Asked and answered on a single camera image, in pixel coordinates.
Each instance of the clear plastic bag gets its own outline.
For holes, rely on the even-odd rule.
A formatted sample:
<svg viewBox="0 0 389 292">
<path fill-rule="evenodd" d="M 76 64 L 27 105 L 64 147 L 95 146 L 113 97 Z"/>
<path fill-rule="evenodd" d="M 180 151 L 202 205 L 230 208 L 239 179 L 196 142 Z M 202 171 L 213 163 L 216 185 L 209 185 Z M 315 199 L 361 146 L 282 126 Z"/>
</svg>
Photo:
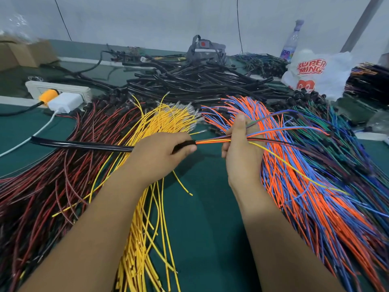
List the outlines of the clear plastic bag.
<svg viewBox="0 0 389 292">
<path fill-rule="evenodd" d="M 26 19 L 20 14 L 6 17 L 2 24 L 3 28 L 0 29 L 0 35 L 10 36 L 14 40 L 25 44 L 39 41 Z"/>
<path fill-rule="evenodd" d="M 379 110 L 372 116 L 367 122 L 367 127 L 372 127 L 372 131 L 375 133 L 382 133 L 389 135 L 389 112 Z"/>
</svg>

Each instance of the left hand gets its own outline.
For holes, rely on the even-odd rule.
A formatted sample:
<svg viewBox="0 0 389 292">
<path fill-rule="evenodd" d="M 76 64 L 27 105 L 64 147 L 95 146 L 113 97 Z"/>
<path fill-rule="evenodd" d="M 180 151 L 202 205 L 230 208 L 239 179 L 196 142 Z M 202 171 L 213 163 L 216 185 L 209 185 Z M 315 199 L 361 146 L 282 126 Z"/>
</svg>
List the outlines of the left hand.
<svg viewBox="0 0 389 292">
<path fill-rule="evenodd" d="M 186 132 L 159 132 L 143 138 L 123 164 L 122 174 L 128 174 L 146 188 L 168 175 L 185 157 L 196 151 L 197 146 L 190 145 L 172 154 L 177 144 L 191 139 Z"/>
</svg>

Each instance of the plastic bottle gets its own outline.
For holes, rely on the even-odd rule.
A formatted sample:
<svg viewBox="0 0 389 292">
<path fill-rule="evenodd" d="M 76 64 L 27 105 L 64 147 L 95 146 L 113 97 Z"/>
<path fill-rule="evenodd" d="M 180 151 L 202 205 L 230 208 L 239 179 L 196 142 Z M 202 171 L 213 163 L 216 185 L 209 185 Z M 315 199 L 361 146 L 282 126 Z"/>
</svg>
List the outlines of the plastic bottle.
<svg viewBox="0 0 389 292">
<path fill-rule="evenodd" d="M 292 56 L 297 48 L 298 33 L 303 24 L 304 24 L 304 20 L 302 19 L 296 20 L 296 26 L 294 27 L 294 31 L 286 40 L 280 58 L 283 58 L 288 62 L 291 61 Z"/>
</svg>

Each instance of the white power strip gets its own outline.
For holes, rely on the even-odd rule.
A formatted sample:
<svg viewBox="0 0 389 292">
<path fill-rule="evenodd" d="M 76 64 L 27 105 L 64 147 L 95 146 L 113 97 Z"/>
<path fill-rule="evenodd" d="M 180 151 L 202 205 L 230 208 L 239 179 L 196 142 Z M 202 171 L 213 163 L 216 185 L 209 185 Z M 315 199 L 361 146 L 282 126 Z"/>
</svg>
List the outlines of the white power strip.
<svg viewBox="0 0 389 292">
<path fill-rule="evenodd" d="M 26 87 L 28 92 L 30 92 L 32 98 L 34 99 L 38 99 L 39 96 L 48 89 L 55 89 L 59 93 L 63 93 L 63 92 L 79 93 L 81 94 L 83 100 L 86 103 L 92 102 L 92 91 L 89 87 L 47 83 L 47 82 L 39 82 L 39 81 L 27 81 Z"/>
</svg>

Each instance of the right hand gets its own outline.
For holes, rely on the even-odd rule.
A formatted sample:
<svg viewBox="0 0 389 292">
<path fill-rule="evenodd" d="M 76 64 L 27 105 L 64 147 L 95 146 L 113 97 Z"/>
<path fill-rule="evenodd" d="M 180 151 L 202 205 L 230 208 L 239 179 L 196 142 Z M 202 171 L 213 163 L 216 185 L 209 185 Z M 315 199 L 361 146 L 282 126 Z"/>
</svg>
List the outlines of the right hand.
<svg viewBox="0 0 389 292">
<path fill-rule="evenodd" d="M 259 131 L 259 126 L 256 124 L 246 131 L 246 125 L 250 122 L 244 114 L 238 114 L 233 126 L 226 132 L 226 135 L 231 135 L 231 142 L 225 142 L 222 146 L 221 156 L 226 159 L 228 183 L 234 192 L 261 182 L 263 149 L 250 144 L 246 138 L 246 134 Z"/>
</svg>

